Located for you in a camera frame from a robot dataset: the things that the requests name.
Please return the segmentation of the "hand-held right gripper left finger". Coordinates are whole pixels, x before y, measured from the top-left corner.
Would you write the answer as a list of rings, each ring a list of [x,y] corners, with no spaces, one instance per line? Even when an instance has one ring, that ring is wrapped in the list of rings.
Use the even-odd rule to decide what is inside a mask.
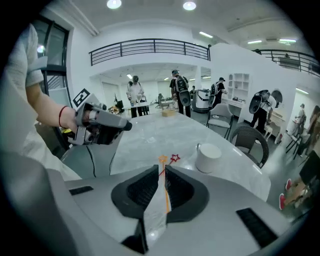
[[[106,234],[146,254],[144,213],[158,189],[159,166],[65,183],[76,204]]]

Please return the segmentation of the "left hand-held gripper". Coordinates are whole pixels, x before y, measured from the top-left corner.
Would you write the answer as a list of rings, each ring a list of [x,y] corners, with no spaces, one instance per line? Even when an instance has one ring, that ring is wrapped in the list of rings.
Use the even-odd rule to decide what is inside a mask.
[[[107,112],[107,106],[85,88],[72,100],[76,106],[76,132],[68,132],[68,142],[73,145],[110,145],[124,131],[132,129],[126,118]]]

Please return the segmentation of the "white ceramic cup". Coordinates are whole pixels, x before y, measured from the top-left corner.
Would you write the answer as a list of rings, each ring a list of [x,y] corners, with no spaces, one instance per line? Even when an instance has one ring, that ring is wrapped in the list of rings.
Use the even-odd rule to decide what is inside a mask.
[[[196,152],[195,167],[202,173],[212,173],[214,165],[222,156],[221,150],[214,144],[198,143]]]

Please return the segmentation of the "small orange object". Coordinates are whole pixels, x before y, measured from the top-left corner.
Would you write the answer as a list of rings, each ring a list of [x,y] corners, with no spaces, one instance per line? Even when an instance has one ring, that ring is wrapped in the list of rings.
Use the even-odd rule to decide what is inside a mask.
[[[162,175],[159,176],[159,181],[162,183],[161,187],[164,191],[164,198],[165,198],[165,213],[168,214],[170,212],[170,206],[169,206],[169,195],[166,189],[166,174],[165,171]]]

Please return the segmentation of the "star-tipped wand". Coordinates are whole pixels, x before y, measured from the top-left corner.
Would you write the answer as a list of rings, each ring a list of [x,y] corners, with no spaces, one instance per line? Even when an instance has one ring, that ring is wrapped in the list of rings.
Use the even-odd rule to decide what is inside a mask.
[[[161,155],[158,157],[159,161],[159,176],[161,176],[165,172],[166,166],[170,166],[173,163],[176,163],[179,161],[181,158],[179,154],[172,154],[171,157]]]

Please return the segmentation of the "person's left forearm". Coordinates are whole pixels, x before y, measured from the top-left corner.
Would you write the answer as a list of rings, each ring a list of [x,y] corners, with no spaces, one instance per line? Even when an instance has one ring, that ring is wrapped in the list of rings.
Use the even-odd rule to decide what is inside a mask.
[[[27,101],[38,114],[37,120],[40,123],[51,127],[70,129],[74,133],[77,131],[76,112],[73,108],[56,103],[42,92],[38,83],[25,90]]]

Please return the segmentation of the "white table with black legs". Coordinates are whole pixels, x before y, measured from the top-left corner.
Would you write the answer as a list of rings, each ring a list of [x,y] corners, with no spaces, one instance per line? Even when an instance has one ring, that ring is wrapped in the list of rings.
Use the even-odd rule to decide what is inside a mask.
[[[135,118],[137,116],[140,116],[140,114],[139,114],[140,112],[141,112],[141,115],[142,114],[144,116],[148,115],[150,113],[149,106],[150,106],[150,104],[146,101],[136,102],[136,103],[131,102],[130,106],[127,107],[128,114],[130,115],[131,118]]]

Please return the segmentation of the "black wicker chair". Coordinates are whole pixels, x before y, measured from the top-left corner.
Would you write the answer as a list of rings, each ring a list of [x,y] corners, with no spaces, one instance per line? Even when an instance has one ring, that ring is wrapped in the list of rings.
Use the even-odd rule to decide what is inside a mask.
[[[269,158],[269,146],[265,137],[255,128],[249,126],[239,126],[237,127],[229,140],[235,147],[247,149],[247,152],[243,153],[251,159],[259,168],[262,168]],[[256,141],[260,142],[262,148],[262,158],[257,160],[252,154]]]

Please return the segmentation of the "grey upholstered chair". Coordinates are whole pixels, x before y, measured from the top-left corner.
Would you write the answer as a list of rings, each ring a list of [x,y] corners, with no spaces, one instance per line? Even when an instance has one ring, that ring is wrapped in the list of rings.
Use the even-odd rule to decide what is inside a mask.
[[[218,103],[213,109],[208,112],[206,127],[215,126],[226,129],[224,138],[229,138],[234,115],[231,113],[229,105],[226,103]]]

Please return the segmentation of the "white mobile robot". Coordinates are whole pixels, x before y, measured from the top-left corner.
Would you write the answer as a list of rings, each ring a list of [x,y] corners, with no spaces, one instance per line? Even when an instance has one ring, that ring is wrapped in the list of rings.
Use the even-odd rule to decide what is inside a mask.
[[[192,110],[197,113],[208,113],[210,91],[208,89],[197,89],[192,97]]]

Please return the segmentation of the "black metal railing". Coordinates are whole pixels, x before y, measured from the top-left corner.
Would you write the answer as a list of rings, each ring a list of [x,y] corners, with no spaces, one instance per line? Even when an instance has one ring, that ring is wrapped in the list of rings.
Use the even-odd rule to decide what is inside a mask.
[[[209,46],[175,39],[142,38],[121,41],[90,51],[90,65],[139,54],[176,54],[211,60]]]
[[[312,55],[280,49],[254,49],[252,51],[283,68],[297,70],[320,78],[320,62]]]

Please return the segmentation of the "black framed glass door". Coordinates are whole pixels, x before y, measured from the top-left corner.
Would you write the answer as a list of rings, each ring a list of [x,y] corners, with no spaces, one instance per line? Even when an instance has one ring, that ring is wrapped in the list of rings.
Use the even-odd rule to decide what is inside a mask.
[[[41,71],[41,90],[56,103],[71,107],[66,68],[69,31],[43,16],[32,25],[38,36],[37,55],[47,57],[47,66]]]

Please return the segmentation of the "white vanity desk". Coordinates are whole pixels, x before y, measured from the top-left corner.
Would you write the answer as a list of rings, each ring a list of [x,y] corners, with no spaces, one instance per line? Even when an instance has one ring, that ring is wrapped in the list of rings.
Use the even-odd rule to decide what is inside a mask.
[[[267,121],[264,125],[264,137],[266,141],[268,141],[271,136],[274,136],[274,143],[279,144],[283,137],[283,131],[286,130],[285,123],[286,119],[284,118],[284,116],[277,111],[273,111],[270,117],[270,121]]]

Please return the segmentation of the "round mirror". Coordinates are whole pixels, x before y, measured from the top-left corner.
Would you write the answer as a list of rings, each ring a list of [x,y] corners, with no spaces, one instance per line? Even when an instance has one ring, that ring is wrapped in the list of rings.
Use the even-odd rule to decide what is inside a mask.
[[[277,103],[283,102],[283,95],[279,90],[277,89],[273,90],[271,95],[273,96],[273,98],[276,100]]]

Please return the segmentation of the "white wall shelf unit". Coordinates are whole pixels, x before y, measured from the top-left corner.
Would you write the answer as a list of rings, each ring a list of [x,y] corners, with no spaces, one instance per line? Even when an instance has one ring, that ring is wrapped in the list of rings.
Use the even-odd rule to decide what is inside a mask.
[[[248,99],[250,75],[248,73],[230,73],[227,84],[227,98],[236,102],[245,102]]]

